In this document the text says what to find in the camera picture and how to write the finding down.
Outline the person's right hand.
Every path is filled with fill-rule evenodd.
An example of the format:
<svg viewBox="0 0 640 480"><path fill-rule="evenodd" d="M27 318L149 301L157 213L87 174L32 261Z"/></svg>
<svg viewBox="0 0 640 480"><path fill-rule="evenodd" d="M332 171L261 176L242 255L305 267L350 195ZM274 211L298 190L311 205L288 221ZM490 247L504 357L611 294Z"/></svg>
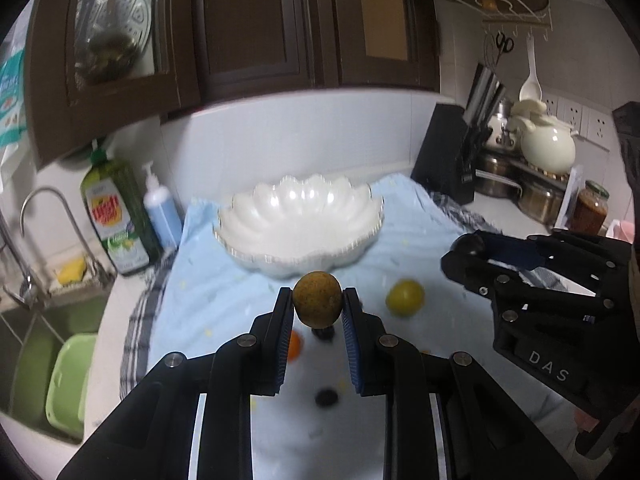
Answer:
<svg viewBox="0 0 640 480"><path fill-rule="evenodd" d="M580 408L575 408L574 423L579 432L591 432L598 426L599 421Z"/></svg>

